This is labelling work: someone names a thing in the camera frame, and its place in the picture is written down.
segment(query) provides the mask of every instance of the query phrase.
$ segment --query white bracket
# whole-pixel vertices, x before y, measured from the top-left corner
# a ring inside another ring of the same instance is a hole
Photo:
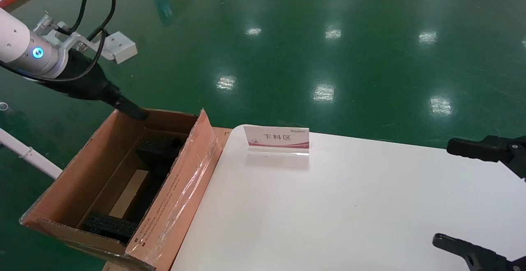
[[[66,27],[66,23],[59,22],[58,26],[64,28]],[[76,44],[77,50],[82,53],[86,51],[86,47],[89,47],[95,52],[98,50],[100,41],[92,43],[79,33],[72,32],[71,35],[64,42],[62,42],[60,39],[58,39],[60,35],[62,35],[60,32],[53,29],[47,35],[43,36],[43,38],[58,48],[59,54],[63,56],[67,56],[66,52],[73,48],[73,46]],[[117,31],[116,33],[112,33],[106,37],[104,41],[104,48],[100,55],[107,60],[114,60],[118,65],[119,63],[122,63],[137,55],[137,53],[137,45],[135,42],[130,40],[129,37],[126,37],[120,31]]]

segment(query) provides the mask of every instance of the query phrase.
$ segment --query blue indicator light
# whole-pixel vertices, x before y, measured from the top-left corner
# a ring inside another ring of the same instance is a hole
[[[44,51],[40,47],[34,48],[32,53],[34,58],[42,58],[44,56]]]

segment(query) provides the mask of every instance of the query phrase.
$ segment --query robotic arm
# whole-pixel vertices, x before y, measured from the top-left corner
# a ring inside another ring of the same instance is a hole
[[[100,56],[119,64],[137,55],[137,47],[128,37],[120,32],[108,36],[104,29],[115,11],[115,0],[106,20],[87,38],[76,32],[86,2],[82,1],[79,17],[71,28],[64,22],[55,23],[46,15],[31,31],[0,9],[0,65],[70,97],[101,100],[134,119],[146,119],[146,111],[126,99],[97,64]],[[67,39],[60,41],[60,35],[66,35]],[[97,35],[100,40],[93,43]],[[96,51],[93,59],[83,54],[88,48]]]

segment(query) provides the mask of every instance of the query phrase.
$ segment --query box flap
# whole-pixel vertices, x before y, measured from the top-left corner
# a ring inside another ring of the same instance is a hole
[[[126,247],[126,254],[168,270],[188,231],[222,148],[201,111],[163,188]]]
[[[41,231],[38,219],[77,226],[143,129],[143,122],[113,112],[21,217],[21,224]]]

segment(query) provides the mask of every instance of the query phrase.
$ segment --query green epoxy floor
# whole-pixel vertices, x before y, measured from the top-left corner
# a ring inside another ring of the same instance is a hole
[[[74,22],[81,0],[31,0]],[[117,0],[108,26],[139,55],[107,75],[139,105],[197,113],[213,125],[313,132],[445,148],[451,137],[526,134],[526,0]],[[90,0],[81,33],[105,17]],[[0,125],[64,168],[111,112],[0,72]],[[92,258],[23,228],[51,180],[0,150],[0,264],[89,270]]]

